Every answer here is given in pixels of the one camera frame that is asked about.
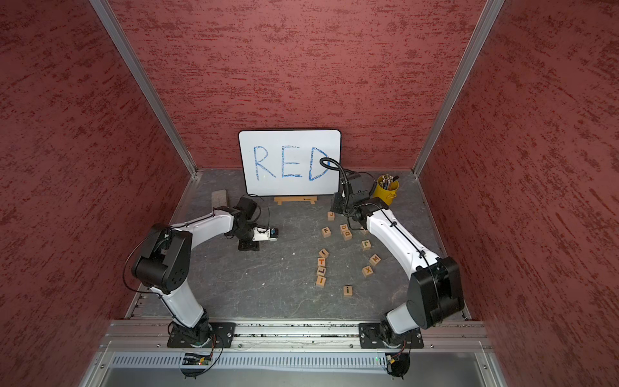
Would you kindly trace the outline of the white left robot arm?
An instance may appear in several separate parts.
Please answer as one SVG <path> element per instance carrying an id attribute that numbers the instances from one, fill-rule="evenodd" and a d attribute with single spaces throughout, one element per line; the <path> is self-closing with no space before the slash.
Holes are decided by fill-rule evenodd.
<path id="1" fill-rule="evenodd" d="M 132 276 L 158 296 L 172 316 L 169 346 L 176 341 L 194 348 L 213 345 L 216 334 L 206 309 L 189 284 L 191 253 L 218 235 L 236 238 L 240 251 L 258 251 L 264 241 L 275 241 L 279 230 L 261 227 L 258 203 L 242 197 L 236 206 L 219 206 L 199 217 L 173 225 L 156 224 L 140 247 Z"/>

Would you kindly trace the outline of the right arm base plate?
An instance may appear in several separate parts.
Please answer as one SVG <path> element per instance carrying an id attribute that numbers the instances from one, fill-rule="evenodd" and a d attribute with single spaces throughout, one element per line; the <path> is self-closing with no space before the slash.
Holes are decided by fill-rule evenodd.
<path id="1" fill-rule="evenodd" d="M 363 322 L 359 326 L 361 348 L 380 349 L 421 349 L 424 348 L 422 333 L 419 328 L 405 333 L 395 333 L 386 322 Z"/>

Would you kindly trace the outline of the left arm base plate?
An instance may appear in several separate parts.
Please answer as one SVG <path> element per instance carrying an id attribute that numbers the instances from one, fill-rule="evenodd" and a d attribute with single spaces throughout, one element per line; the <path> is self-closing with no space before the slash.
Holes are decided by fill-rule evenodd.
<path id="1" fill-rule="evenodd" d="M 183 327 L 176 322 L 169 324 L 168 348 L 230 348 L 235 334 L 233 322 L 205 322 L 194 328 Z"/>

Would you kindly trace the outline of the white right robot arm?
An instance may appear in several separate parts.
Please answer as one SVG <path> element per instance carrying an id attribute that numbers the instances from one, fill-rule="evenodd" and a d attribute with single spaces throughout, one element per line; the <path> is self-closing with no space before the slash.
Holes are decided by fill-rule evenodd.
<path id="1" fill-rule="evenodd" d="M 385 314 L 379 337 L 390 348 L 400 348 L 409 333 L 427 329 L 465 307 L 457 262 L 426 248 L 396 218 L 380 198 L 373 198 L 360 174 L 339 171 L 339 188 L 331 210 L 359 223 L 385 245 L 409 278 L 406 301 Z"/>

